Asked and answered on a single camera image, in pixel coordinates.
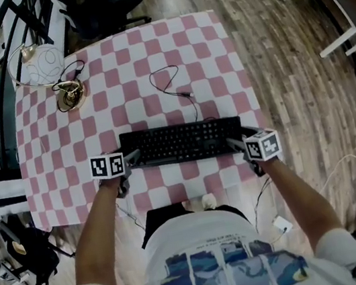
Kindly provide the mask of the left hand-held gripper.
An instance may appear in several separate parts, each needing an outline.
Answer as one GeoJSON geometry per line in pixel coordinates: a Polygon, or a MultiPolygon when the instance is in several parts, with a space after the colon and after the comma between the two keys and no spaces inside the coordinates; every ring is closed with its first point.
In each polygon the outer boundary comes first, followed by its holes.
{"type": "Polygon", "coordinates": [[[123,151],[123,148],[118,147],[109,154],[88,159],[91,177],[99,182],[99,186],[110,184],[113,180],[119,182],[118,198],[125,198],[128,195],[129,177],[132,174],[130,166],[136,166],[141,157],[140,149],[127,155],[123,154],[123,151]]]}

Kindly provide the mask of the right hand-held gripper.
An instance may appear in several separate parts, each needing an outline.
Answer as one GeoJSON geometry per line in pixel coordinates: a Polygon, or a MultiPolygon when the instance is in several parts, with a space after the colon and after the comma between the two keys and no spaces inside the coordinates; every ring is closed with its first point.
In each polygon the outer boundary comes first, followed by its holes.
{"type": "Polygon", "coordinates": [[[241,135],[226,138],[226,144],[237,153],[244,152],[244,158],[253,172],[259,177],[264,176],[265,172],[259,162],[274,159],[282,152],[278,131],[241,126],[240,133],[241,135]]]}

